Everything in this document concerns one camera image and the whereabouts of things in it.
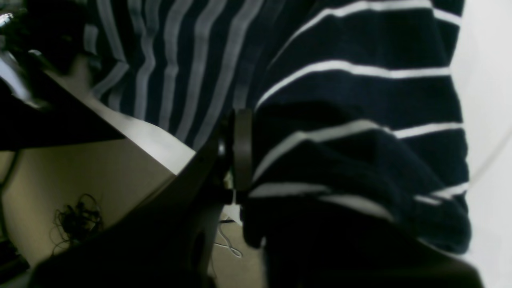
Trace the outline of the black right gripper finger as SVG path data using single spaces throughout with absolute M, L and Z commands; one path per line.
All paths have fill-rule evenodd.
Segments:
M 252 111 L 222 120 L 179 175 L 115 225 L 39 264 L 30 288 L 211 288 L 223 206 L 252 182 Z

